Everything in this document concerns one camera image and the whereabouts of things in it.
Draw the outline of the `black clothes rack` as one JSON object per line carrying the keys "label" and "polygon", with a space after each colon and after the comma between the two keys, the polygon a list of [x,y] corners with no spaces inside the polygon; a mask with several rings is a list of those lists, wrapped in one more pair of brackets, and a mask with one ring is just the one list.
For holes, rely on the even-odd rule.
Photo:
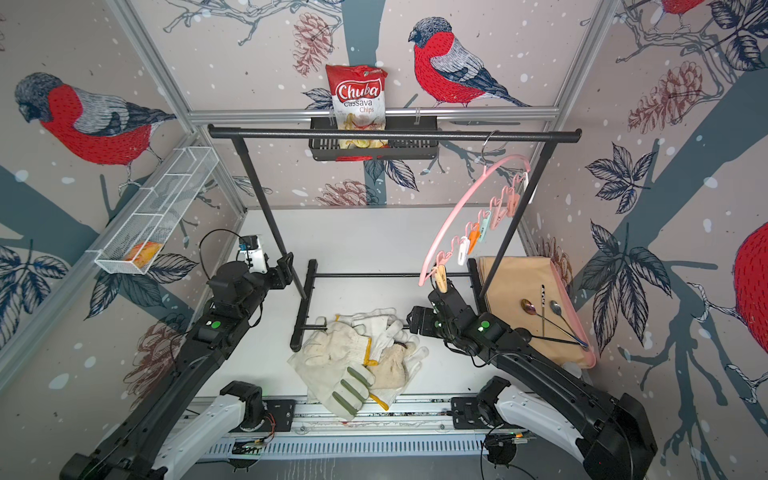
{"label": "black clothes rack", "polygon": [[[564,143],[577,143],[582,136],[580,129],[553,132],[501,132],[498,130],[491,132],[469,132],[442,131],[430,127],[428,129],[343,131],[335,128],[318,129],[316,127],[310,129],[218,127],[213,124],[207,126],[207,132],[212,138],[229,139],[232,141],[234,149],[246,170],[247,177],[254,188],[259,207],[273,239],[283,255],[287,253],[287,248],[245,143],[247,138],[307,139],[309,141],[310,156],[318,161],[336,161],[340,158],[361,157],[363,163],[369,169],[367,179],[362,187],[366,204],[368,206],[383,207],[386,205],[386,189],[380,188],[378,185],[382,182],[381,176],[388,170],[388,165],[394,161],[424,160],[428,157],[435,157],[441,140],[493,140],[498,142],[542,143],[543,149],[539,154],[537,166],[533,169],[530,183],[523,192],[523,200],[527,202],[533,197],[535,188],[556,147]],[[389,142],[389,146],[380,149],[342,149],[339,146],[341,139],[386,139]]]}

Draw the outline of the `pink clip hanger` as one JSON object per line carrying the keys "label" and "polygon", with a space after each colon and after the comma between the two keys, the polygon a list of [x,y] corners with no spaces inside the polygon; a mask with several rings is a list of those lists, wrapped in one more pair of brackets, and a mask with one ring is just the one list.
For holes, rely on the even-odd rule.
{"label": "pink clip hanger", "polygon": [[[459,241],[462,236],[468,237],[471,225],[478,222],[481,211],[491,212],[486,242],[521,208],[522,193],[532,173],[530,160],[520,153],[503,153],[496,159],[490,159],[487,145],[500,139],[499,131],[492,131],[486,137],[477,158],[481,172],[459,193],[455,204],[427,209],[413,224],[413,250],[422,255],[416,277],[418,286],[436,286],[433,270],[438,264],[444,265],[446,271],[452,267],[463,267],[457,264]],[[484,242],[478,241],[473,252],[468,254],[466,264]]]}

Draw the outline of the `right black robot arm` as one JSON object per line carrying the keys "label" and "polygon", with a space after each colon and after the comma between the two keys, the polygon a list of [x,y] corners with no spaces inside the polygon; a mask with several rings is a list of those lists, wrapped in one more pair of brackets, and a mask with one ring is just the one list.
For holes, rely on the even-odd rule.
{"label": "right black robot arm", "polygon": [[615,397],[569,373],[531,344],[528,330],[489,312],[476,313],[450,287],[434,289],[429,306],[407,316],[411,332],[441,339],[451,350],[493,366],[500,375],[475,396],[489,427],[522,427],[578,460],[592,479],[645,478],[658,446],[644,406]]}

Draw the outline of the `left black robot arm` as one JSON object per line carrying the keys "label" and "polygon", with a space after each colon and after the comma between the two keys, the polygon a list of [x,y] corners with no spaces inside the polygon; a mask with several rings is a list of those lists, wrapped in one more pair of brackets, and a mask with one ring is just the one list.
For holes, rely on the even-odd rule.
{"label": "left black robot arm", "polygon": [[267,294],[293,282],[293,259],[287,253],[262,270],[242,260],[222,265],[208,282],[212,296],[203,314],[172,355],[156,389],[91,454],[73,455],[60,478],[179,479],[225,433],[260,426],[261,388],[233,381],[213,405],[178,434],[172,432],[201,387],[258,324],[255,313]]}

